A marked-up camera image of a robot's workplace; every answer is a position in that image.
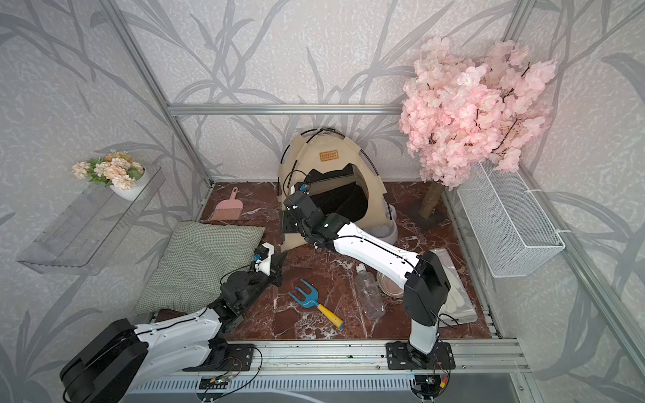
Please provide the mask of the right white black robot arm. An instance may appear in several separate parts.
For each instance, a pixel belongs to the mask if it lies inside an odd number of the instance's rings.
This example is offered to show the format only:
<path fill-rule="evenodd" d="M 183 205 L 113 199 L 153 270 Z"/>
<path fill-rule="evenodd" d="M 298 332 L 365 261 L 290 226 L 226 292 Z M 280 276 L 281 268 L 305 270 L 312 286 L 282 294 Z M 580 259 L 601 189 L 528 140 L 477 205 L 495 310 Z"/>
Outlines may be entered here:
<path fill-rule="evenodd" d="M 358 260 L 403 289 L 404 309 L 412 321 L 408 349 L 429 356 L 438 342 L 440 314 L 451 289 L 438 255 L 401 250 L 337 213 L 325 215 L 305 191 L 288 196 L 284 207 L 307 243 Z"/>

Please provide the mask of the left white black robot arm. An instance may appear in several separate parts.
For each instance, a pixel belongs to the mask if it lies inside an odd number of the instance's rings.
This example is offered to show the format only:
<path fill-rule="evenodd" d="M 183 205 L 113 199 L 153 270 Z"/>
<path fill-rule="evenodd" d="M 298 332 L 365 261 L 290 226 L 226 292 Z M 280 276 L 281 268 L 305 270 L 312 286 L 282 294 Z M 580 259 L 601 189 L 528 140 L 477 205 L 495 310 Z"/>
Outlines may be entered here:
<path fill-rule="evenodd" d="M 221 369 L 225 334 L 240 325 L 270 285 L 282 283 L 287 253 L 237 270 L 208 306 L 164 322 L 109 324 L 61 370 L 66 402 L 119 402 L 134 388 L 183 369 Z"/>

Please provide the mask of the beige pet tent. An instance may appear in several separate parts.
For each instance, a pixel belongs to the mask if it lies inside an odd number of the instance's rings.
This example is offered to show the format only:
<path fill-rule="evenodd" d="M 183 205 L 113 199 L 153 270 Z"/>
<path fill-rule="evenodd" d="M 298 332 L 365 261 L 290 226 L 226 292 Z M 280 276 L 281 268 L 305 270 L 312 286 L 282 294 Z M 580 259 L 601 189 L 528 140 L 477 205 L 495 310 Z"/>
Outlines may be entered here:
<path fill-rule="evenodd" d="M 344 216 L 364 231 L 389 223 L 390 203 L 376 167 L 356 142 L 336 129 L 309 129 L 295 137 L 281 158 L 278 186 L 279 203 L 306 186 L 325 214 Z"/>

